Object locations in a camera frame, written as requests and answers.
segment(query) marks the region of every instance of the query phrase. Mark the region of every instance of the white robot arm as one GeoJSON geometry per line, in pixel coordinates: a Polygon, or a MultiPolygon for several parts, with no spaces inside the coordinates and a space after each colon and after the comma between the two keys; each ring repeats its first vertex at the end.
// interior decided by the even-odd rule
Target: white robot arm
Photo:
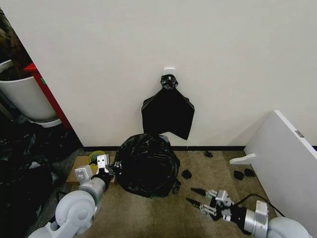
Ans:
{"type": "Polygon", "coordinates": [[[292,219],[282,216],[268,221],[266,202],[258,200],[254,212],[245,207],[239,207],[239,204],[247,197],[234,204],[225,190],[214,191],[201,188],[191,190],[211,199],[210,205],[206,205],[186,198],[194,207],[200,209],[201,214],[214,221],[222,218],[224,221],[234,222],[243,233],[253,235],[254,238],[313,238],[300,223],[292,219]]]}
{"type": "Polygon", "coordinates": [[[93,223],[93,216],[101,206],[101,198],[113,178],[108,167],[109,156],[97,157],[98,170],[93,176],[89,165],[75,169],[79,190],[64,196],[58,203],[55,217],[28,238],[72,238],[85,232],[93,223]]]}

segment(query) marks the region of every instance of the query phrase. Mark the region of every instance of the black plastic bag hanging on wall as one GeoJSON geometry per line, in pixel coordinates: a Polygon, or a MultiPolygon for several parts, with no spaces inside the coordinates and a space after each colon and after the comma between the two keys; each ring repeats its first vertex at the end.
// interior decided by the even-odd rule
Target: black plastic bag hanging on wall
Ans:
{"type": "Polygon", "coordinates": [[[143,102],[143,131],[150,135],[169,131],[187,140],[195,108],[176,89],[178,82],[174,75],[163,75],[160,83],[163,88],[143,102]]]}
{"type": "Polygon", "coordinates": [[[121,187],[143,197],[165,197],[175,187],[179,159],[166,136],[147,134],[128,138],[118,149],[113,170],[121,187]]]}

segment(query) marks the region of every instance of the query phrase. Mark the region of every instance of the wooden board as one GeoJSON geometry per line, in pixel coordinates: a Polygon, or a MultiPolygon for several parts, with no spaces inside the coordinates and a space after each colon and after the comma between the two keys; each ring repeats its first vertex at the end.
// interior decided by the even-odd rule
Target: wooden board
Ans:
{"type": "Polygon", "coordinates": [[[317,237],[317,152],[280,111],[274,111],[245,148],[268,198],[317,237]]]}
{"type": "MultiPolygon", "coordinates": [[[[109,156],[109,161],[112,162],[114,160],[114,156],[109,156]]],[[[67,177],[66,183],[70,185],[79,185],[79,182],[77,181],[75,169],[79,166],[84,166],[88,164],[88,156],[77,156],[73,167],[70,170],[70,173],[67,177]]],[[[92,167],[93,174],[96,174],[97,172],[97,166],[92,167]]]]}

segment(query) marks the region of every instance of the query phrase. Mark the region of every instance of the black baseboard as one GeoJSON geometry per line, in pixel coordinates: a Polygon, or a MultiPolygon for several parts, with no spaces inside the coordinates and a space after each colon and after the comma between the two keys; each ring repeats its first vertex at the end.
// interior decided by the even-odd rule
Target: black baseboard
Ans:
{"type": "MultiPolygon", "coordinates": [[[[243,150],[245,146],[172,146],[174,151],[195,151],[195,150],[223,150],[223,151],[235,151],[243,150]]],[[[92,152],[96,150],[101,151],[114,151],[117,150],[119,146],[87,146],[84,147],[86,152],[92,152]]]]}

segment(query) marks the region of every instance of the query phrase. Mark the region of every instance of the beige carpet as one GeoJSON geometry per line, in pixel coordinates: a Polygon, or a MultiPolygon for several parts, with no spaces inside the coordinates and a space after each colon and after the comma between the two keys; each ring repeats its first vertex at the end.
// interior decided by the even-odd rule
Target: beige carpet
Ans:
{"type": "MultiPolygon", "coordinates": [[[[244,177],[237,180],[234,170],[244,171],[249,166],[231,166],[229,160],[244,156],[243,151],[214,151],[207,158],[202,151],[176,152],[181,162],[178,179],[182,186],[177,195],[167,198],[143,198],[124,191],[120,185],[112,184],[103,197],[103,204],[95,216],[92,227],[77,238],[244,238],[234,223],[222,220],[214,222],[200,214],[185,197],[209,204],[209,200],[190,190],[191,187],[225,189],[231,199],[239,201],[249,193],[266,198],[257,178],[244,177]],[[180,174],[189,169],[190,180],[180,174]]],[[[255,209],[256,198],[244,203],[255,209]]],[[[275,213],[270,209],[270,218],[275,213]]]]}

